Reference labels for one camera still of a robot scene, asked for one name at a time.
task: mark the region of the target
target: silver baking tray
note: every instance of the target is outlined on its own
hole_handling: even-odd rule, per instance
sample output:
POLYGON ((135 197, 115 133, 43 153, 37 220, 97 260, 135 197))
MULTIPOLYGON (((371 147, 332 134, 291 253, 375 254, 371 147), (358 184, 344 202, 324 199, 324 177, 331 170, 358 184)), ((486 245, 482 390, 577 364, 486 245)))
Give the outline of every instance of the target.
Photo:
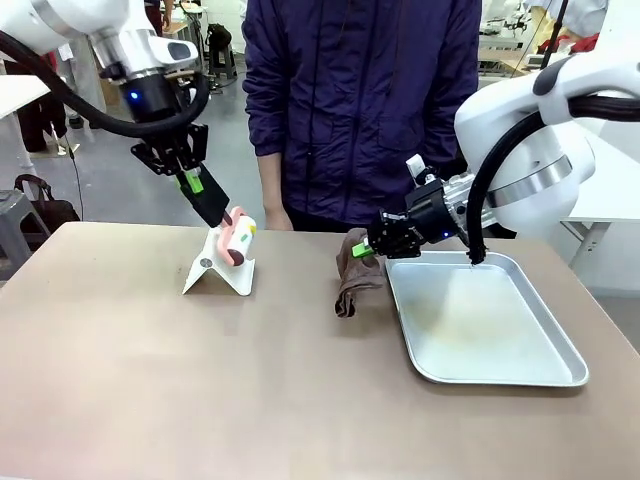
POLYGON ((589 369, 522 269, 489 253, 387 260, 409 356, 437 383, 579 387, 589 369))

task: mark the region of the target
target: brown tabletop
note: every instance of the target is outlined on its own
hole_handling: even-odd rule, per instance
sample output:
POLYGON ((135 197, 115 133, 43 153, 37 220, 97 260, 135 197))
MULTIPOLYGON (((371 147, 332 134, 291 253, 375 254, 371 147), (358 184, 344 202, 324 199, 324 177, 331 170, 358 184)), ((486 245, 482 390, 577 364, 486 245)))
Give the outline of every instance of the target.
POLYGON ((638 355, 546 246, 491 243, 589 364, 581 390, 428 383, 387 290, 334 316, 339 235, 259 232, 250 297, 211 272, 181 296, 205 236, 69 224, 0 290, 0 476, 640 478, 638 355))

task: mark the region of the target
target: purple jacket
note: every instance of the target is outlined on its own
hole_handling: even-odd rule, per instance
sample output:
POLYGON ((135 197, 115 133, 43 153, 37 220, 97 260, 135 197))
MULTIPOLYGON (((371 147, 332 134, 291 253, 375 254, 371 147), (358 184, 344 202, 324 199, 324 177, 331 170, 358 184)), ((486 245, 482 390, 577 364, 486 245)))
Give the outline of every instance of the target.
POLYGON ((357 225, 401 209, 406 160, 455 156, 480 15, 481 0, 250 0, 250 138, 283 153, 284 202, 357 225))

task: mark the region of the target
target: white stand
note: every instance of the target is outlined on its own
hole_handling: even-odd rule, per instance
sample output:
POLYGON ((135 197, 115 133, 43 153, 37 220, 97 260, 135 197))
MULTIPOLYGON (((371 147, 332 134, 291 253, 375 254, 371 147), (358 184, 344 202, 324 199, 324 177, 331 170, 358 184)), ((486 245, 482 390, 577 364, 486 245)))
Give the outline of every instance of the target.
POLYGON ((251 293, 256 261, 247 260, 239 267, 229 266, 220 258, 216 250, 216 244, 218 243, 218 237, 221 231, 222 229, 220 227, 209 230, 202 252, 200 252, 200 255, 193 261, 191 271, 187 277, 187 283, 182 291, 183 295, 210 269, 215 270, 225 282, 231 285, 238 295, 246 297, 251 293))

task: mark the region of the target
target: rag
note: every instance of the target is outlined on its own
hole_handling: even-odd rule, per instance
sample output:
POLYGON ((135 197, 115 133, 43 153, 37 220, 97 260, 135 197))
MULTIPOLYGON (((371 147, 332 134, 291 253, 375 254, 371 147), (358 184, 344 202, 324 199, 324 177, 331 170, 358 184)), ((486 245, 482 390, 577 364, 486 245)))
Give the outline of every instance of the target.
POLYGON ((375 255, 354 258, 353 247, 362 243, 367 236, 364 228, 354 228, 347 233, 340 253, 336 257, 338 273, 342 279, 336 315, 340 318, 353 317, 356 313, 356 294, 362 290, 372 290, 384 285, 380 262, 375 255))

